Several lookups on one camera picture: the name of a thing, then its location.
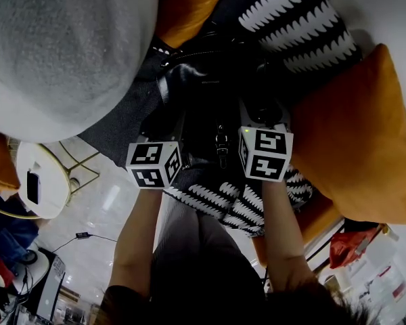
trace electronic device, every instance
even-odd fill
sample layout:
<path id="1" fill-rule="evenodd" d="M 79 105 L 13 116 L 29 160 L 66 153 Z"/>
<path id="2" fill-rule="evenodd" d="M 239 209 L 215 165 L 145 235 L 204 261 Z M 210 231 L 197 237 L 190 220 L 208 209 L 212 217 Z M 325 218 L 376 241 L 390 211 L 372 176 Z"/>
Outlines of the electronic device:
<path id="1" fill-rule="evenodd" d="M 39 176 L 27 171 L 27 198 L 35 204 L 39 204 L 40 185 Z"/>
<path id="2" fill-rule="evenodd" d="M 65 276 L 66 265 L 54 253 L 40 248 L 49 261 L 49 269 L 42 280 L 33 288 L 24 306 L 31 314 L 52 321 L 55 304 Z"/>
<path id="3" fill-rule="evenodd" d="M 23 259 L 20 263 L 16 264 L 16 277 L 12 281 L 20 295 L 25 295 L 34 288 L 49 271 L 48 258 L 42 252 L 29 251 L 27 259 Z"/>
<path id="4" fill-rule="evenodd" d="M 7 295 L 7 289 L 6 289 L 6 288 L 2 288 L 2 287 L 0 286 L 0 309 L 1 309 L 2 311 L 4 311 L 5 308 L 6 308 L 7 306 L 9 306 L 9 305 L 10 305 L 10 301 L 9 301 L 9 297 L 8 297 L 8 295 Z"/>

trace white floor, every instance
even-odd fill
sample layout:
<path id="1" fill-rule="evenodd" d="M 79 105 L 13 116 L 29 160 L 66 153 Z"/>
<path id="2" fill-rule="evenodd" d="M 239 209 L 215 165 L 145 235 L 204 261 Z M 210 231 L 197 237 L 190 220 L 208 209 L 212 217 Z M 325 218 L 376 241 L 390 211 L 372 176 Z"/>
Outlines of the white floor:
<path id="1" fill-rule="evenodd" d="M 96 152 L 77 137 L 63 143 L 77 160 L 83 160 Z M 49 144 L 47 147 L 65 166 L 74 164 L 59 143 Z M 101 177 L 78 191 L 60 215 L 40 230 L 35 241 L 39 246 L 53 251 L 74 238 L 77 232 L 89 232 L 117 240 L 133 208 L 138 189 L 124 169 L 116 167 L 110 159 L 101 154 L 86 165 L 99 171 Z M 78 168 L 71 176 L 83 184 L 92 174 Z M 162 207 L 168 200 L 168 197 L 163 200 Z M 256 260 L 251 239 L 236 230 L 229 232 L 259 275 L 263 276 L 264 270 Z M 114 242 L 90 237 L 86 240 L 74 240 L 58 250 L 57 254 L 66 264 L 64 286 L 90 302 L 99 303 L 110 279 L 114 247 Z"/>

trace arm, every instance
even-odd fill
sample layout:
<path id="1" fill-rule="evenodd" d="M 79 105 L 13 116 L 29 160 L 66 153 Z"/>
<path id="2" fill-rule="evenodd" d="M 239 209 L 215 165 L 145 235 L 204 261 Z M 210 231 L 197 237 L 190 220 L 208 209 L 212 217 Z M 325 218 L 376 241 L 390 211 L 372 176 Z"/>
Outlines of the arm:
<path id="1" fill-rule="evenodd" d="M 313 279 L 304 256 L 304 243 L 283 182 L 264 181 L 265 239 L 268 272 L 274 291 L 295 288 Z"/>
<path id="2" fill-rule="evenodd" d="M 126 286 L 144 297 L 150 291 L 150 266 L 162 192 L 140 190 L 114 251 L 110 286 Z"/>

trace gray cushion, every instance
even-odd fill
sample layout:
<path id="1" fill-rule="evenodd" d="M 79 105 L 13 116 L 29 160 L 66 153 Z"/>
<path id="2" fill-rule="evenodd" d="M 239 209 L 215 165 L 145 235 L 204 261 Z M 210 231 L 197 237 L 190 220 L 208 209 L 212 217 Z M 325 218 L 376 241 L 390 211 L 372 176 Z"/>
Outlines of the gray cushion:
<path id="1" fill-rule="evenodd" d="M 52 142 L 123 98 L 148 50 L 158 0 L 0 0 L 0 132 Z"/>

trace black hair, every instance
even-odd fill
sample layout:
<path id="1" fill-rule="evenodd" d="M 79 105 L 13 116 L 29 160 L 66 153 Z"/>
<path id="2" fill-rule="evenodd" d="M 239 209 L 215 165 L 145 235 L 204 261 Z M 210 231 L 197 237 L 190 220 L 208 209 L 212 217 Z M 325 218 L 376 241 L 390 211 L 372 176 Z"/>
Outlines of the black hair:
<path id="1" fill-rule="evenodd" d="M 317 280 L 268 294 L 268 304 L 285 313 L 289 324 L 376 324 L 363 304 L 353 307 L 341 294 L 333 294 Z"/>

